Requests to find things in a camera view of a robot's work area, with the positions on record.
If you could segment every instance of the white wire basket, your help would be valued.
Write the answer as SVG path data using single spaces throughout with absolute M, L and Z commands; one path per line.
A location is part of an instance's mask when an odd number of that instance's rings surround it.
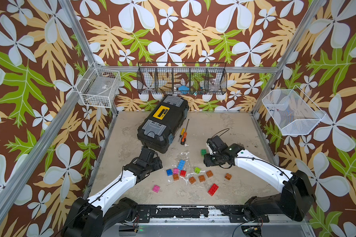
M 303 91 L 299 95 L 295 89 L 275 89 L 262 99 L 283 136 L 308 135 L 326 115 Z
M 95 68 L 79 91 L 84 105 L 111 108 L 121 82 L 120 72 Z

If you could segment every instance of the stained floor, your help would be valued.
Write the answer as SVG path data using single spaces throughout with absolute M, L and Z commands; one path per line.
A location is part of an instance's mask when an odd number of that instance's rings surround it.
M 139 156 L 142 143 L 137 139 L 137 128 L 148 114 L 148 112 L 119 113 L 91 194 L 103 189 L 121 173 L 123 165 Z M 206 140 L 225 128 L 230 128 L 221 136 L 225 143 L 242 144 L 254 155 L 267 160 L 248 113 L 192 112 L 187 117 L 190 119 L 187 146 L 181 145 L 177 136 L 165 154 L 159 153 L 164 167 L 151 173 L 149 177 L 125 192 L 122 197 L 128 197 L 139 204 L 231 205 L 244 204 L 252 196 L 264 197 L 278 193 L 270 184 L 245 169 L 236 166 L 230 169 L 218 166 L 206 167 L 203 163 L 200 150 L 206 148 Z M 167 176 L 166 169 L 176 168 L 181 159 L 186 161 L 184 166 L 184 170 L 187 171 L 186 177 L 173 181 L 172 176 Z M 200 174 L 194 173 L 195 167 L 202 169 Z M 205 172 L 208 170 L 213 172 L 213 177 L 207 178 Z M 232 175 L 231 180 L 224 178 L 226 173 Z M 198 179 L 201 174 L 206 177 L 202 183 Z M 191 176 L 197 180 L 193 185 L 188 181 Z M 207 192 L 214 183 L 219 186 L 219 189 L 211 197 Z M 158 193 L 152 191 L 154 185 L 161 187 Z

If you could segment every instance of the wire mesh basket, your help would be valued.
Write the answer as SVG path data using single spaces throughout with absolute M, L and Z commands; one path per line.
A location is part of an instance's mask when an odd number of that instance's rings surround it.
M 153 63 L 138 65 L 139 94 L 218 94 L 227 92 L 227 72 L 224 66 L 209 67 L 206 63 L 193 66 L 160 67 Z
M 95 68 L 84 79 L 86 82 L 79 91 L 83 104 L 111 108 L 121 82 L 120 72 Z
M 326 115 L 304 92 L 298 94 L 295 89 L 275 89 L 262 99 L 284 136 L 308 135 Z

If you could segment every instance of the black wire basket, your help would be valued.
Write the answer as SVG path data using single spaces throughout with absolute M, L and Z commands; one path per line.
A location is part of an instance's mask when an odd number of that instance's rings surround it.
M 215 63 L 212 67 L 208 63 L 185 63 L 184 66 L 158 66 L 158 64 L 162 62 L 138 63 L 139 94 L 150 92 L 152 94 L 223 95 L 227 92 L 225 63 Z

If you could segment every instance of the toolbox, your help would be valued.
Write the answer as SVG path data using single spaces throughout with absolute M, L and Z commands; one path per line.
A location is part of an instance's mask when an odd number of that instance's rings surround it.
M 166 153 L 189 111 L 189 104 L 178 96 L 166 95 L 137 129 L 143 145 Z

